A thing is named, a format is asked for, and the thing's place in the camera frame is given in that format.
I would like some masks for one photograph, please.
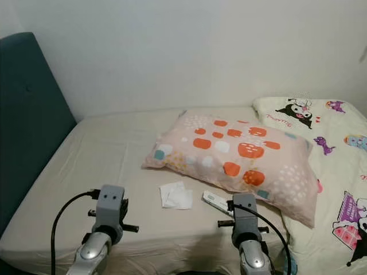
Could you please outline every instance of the white wall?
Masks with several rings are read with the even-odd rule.
[[[270,95],[349,100],[367,115],[366,0],[13,3],[77,119]]]
[[[0,38],[22,31],[10,0],[0,0]]]

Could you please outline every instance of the white polka dot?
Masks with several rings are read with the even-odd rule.
[[[163,151],[165,153],[165,155],[169,155],[169,154],[172,153],[173,147],[172,147],[172,145],[169,145],[169,144],[161,144],[158,147],[158,150]]]
[[[222,140],[219,140],[215,143],[214,147],[215,147],[215,149],[217,149],[218,151],[220,151],[222,153],[228,153],[229,152],[229,143],[228,142],[224,142]]]
[[[213,163],[213,158],[211,156],[206,156],[203,158],[201,163],[205,167],[211,167]]]
[[[194,164],[196,162],[196,157],[195,156],[186,156],[186,163],[187,164]]]

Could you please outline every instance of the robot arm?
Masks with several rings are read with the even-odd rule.
[[[218,227],[233,226],[232,243],[240,253],[241,274],[271,275],[272,266],[266,243],[260,232],[268,233],[269,228],[258,227],[257,217],[233,205],[242,205],[256,211],[256,200],[252,194],[235,194],[228,202],[228,210],[234,211],[234,221],[218,221]]]
[[[88,212],[88,216],[96,217],[92,233],[84,237],[67,275],[101,275],[106,268],[111,246],[121,240],[123,231],[139,231],[139,226],[123,223],[128,207],[128,200],[123,197],[122,187],[102,187],[96,211]]]

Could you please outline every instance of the orange polka dot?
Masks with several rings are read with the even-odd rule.
[[[259,171],[249,170],[243,175],[243,180],[247,184],[259,186],[265,180],[265,175]]]
[[[245,158],[261,158],[264,155],[264,148],[255,146],[251,143],[240,143],[238,147],[238,152],[240,156]]]
[[[203,129],[203,128],[197,128],[197,129],[195,130],[195,133],[197,133],[197,134],[199,134],[199,135],[203,135],[203,134],[205,134],[205,133],[206,133],[206,130],[205,130],[205,129]]]
[[[212,135],[215,137],[215,138],[218,138],[218,139],[221,139],[223,138],[223,134],[222,133],[219,133],[219,132],[213,132]]]
[[[242,131],[240,131],[240,130],[235,130],[235,129],[229,129],[229,130],[227,131],[227,135],[229,135],[229,136],[233,136],[233,137],[237,138],[237,137],[239,137],[239,136],[241,136],[241,135],[242,135]]]
[[[208,139],[194,139],[194,146],[201,149],[208,149],[211,147],[212,142]]]
[[[233,162],[226,162],[223,165],[224,172],[229,176],[237,176],[240,173],[241,166]]]
[[[280,149],[280,144],[278,142],[264,142],[264,145],[271,149],[275,149],[275,150]]]
[[[214,121],[214,124],[216,126],[224,127],[224,126],[226,126],[228,124],[228,122],[227,121],[224,121],[224,120],[216,120],[216,121]]]
[[[266,136],[266,130],[258,127],[251,127],[248,132],[253,136]]]

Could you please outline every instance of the pink pillowcase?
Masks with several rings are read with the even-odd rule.
[[[164,133],[143,167],[168,168],[233,192],[252,192],[283,214],[314,227],[318,184],[312,144],[245,120],[185,112]]]

